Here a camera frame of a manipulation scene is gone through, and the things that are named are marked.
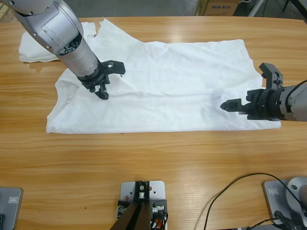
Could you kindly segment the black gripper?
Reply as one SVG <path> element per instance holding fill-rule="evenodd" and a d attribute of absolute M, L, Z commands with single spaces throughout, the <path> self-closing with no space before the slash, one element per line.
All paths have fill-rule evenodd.
<path fill-rule="evenodd" d="M 242 105 L 241 99 L 231 99 L 223 102 L 220 108 L 245 114 L 248 120 L 291 121 L 292 113 L 287 106 L 290 99 L 288 94 L 292 89 L 282 88 L 283 75 L 273 64 L 262 63 L 260 70 L 266 80 L 266 90 L 248 91 L 246 105 Z"/>
<path fill-rule="evenodd" d="M 106 91 L 106 84 L 110 83 L 108 75 L 123 75 L 125 72 L 126 70 L 123 62 L 109 60 L 99 63 L 93 74 L 78 77 L 78 80 L 85 88 L 89 89 L 90 92 L 95 91 L 94 93 L 98 98 L 108 100 L 109 94 Z"/>

